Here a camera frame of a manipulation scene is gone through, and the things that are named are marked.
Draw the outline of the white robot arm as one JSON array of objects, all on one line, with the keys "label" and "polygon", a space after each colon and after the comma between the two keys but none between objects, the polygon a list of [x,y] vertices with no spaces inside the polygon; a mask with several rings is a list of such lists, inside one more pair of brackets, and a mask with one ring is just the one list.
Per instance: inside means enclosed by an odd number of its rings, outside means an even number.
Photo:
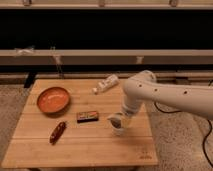
[{"label": "white robot arm", "polygon": [[158,102],[181,111],[213,120],[213,87],[157,83],[153,72],[144,70],[123,84],[122,112],[134,116],[144,100]]}]

